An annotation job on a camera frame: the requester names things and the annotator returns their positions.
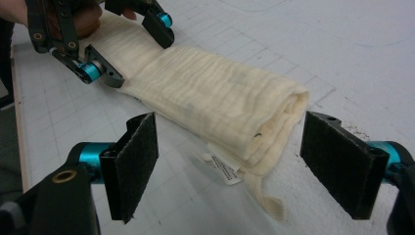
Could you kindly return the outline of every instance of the white surface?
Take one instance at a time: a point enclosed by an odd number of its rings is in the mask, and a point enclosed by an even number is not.
[[[276,71],[310,89],[309,110],[334,116],[364,140],[394,140],[415,153],[415,2],[161,1],[175,44],[194,45]],[[99,83],[85,85],[15,33],[25,152],[31,184],[61,165],[82,141],[116,141],[125,122],[148,112]],[[288,221],[274,221],[243,184],[225,186],[192,157],[204,143],[157,116],[160,154],[145,196],[127,225],[111,221],[103,186],[92,186],[103,234],[386,234],[396,189],[383,185],[372,217],[350,219],[299,157],[299,123],[266,193],[280,197]]]

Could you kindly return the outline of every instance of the folded towel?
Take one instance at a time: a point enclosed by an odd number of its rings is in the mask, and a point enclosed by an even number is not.
[[[271,71],[191,47],[163,50],[142,26],[104,14],[83,46],[93,46],[126,81],[119,92],[194,132],[238,174],[258,203],[276,219],[280,199],[262,195],[261,179],[277,163],[308,92]]]

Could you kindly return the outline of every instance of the teal metal cylinder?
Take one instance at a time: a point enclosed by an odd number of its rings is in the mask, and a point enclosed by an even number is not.
[[[79,66],[83,71],[85,71],[89,77],[91,77],[92,81],[100,78],[101,72],[100,70],[92,63],[86,63]]]
[[[167,13],[160,13],[157,17],[164,23],[165,27],[171,27],[173,25],[173,20],[171,16]]]
[[[96,178],[92,182],[94,184],[104,183],[104,177],[101,171],[100,154],[107,150],[112,144],[113,143],[89,143],[83,148],[79,156],[80,164],[88,165],[94,169],[94,176]]]

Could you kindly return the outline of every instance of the human hand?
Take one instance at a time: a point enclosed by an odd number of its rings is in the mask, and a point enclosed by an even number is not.
[[[60,29],[55,8],[47,2],[46,13],[52,36],[60,38]],[[125,9],[122,13],[126,18],[136,20],[132,10]],[[82,0],[80,6],[72,12],[73,24],[79,38],[90,35],[100,26],[101,7],[95,0]],[[0,18],[6,21],[23,24],[27,27],[27,6],[24,0],[0,0]]]

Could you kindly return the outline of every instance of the white cloth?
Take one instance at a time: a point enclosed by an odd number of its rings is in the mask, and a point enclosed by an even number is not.
[[[104,14],[101,27],[82,41],[93,46],[126,81],[118,89],[196,133],[238,173],[259,204],[277,219],[280,199],[262,195],[261,179],[277,163],[306,107],[307,90],[271,71],[236,63],[196,48],[163,50],[141,25]]]

